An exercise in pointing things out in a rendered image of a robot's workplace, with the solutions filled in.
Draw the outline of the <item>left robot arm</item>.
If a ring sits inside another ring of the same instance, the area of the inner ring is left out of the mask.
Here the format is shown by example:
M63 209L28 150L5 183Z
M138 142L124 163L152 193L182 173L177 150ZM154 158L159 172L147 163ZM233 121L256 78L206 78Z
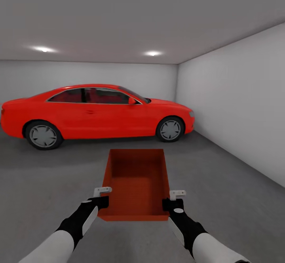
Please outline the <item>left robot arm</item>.
M95 188L94 197L84 201L69 218L38 248L18 263L67 263L80 239L97 217L98 211L109 207L109 196L100 194L111 193L111 187Z

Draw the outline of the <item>storage box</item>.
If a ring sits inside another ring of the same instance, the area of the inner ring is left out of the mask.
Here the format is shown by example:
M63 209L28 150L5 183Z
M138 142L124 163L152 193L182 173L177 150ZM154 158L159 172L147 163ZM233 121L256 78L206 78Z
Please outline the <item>storage box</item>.
M111 187L104 221L168 221L162 200L169 199L164 149L111 149L102 187Z

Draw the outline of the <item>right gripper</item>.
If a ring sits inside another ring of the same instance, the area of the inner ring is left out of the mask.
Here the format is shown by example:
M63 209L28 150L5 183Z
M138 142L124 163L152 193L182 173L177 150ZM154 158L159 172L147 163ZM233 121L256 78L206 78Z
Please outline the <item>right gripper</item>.
M162 200L163 211L169 211L170 207L175 204L184 209L182 198L177 198L176 201L171 201L170 199L163 199Z

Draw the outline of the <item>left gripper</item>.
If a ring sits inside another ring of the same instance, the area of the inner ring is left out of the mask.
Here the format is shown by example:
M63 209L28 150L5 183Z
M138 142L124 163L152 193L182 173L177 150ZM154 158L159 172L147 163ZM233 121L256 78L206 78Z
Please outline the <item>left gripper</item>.
M88 200L94 200L94 199L99 202L100 208L98 209L98 211L100 209L109 207L109 196L103 196L103 197L98 197L98 198L89 198Z

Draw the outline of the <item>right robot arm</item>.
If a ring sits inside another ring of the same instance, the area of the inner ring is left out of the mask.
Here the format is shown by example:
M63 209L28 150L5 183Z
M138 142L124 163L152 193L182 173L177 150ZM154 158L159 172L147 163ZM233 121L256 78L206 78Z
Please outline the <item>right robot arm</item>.
M182 198L186 191L169 191L170 198L162 200L163 211L169 211L168 223L196 263L251 263L246 257L231 250L207 233L200 222L187 217Z

